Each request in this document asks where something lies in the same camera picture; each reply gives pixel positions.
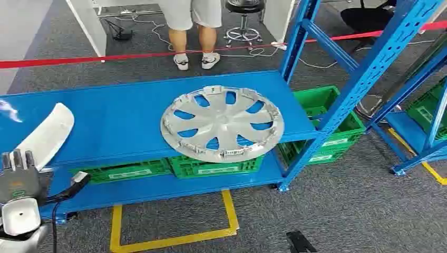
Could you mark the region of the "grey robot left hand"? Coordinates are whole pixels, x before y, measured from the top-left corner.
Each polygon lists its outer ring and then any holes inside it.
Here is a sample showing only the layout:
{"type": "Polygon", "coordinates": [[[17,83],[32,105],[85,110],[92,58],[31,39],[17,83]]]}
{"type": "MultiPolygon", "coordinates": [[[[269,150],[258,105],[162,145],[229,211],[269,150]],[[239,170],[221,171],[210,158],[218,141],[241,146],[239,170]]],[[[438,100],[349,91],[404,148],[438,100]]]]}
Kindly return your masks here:
{"type": "Polygon", "coordinates": [[[35,167],[32,151],[25,151],[22,157],[20,149],[1,154],[1,204],[19,198],[30,197],[37,200],[39,206],[46,202],[46,193],[41,184],[39,171],[35,167]]]}

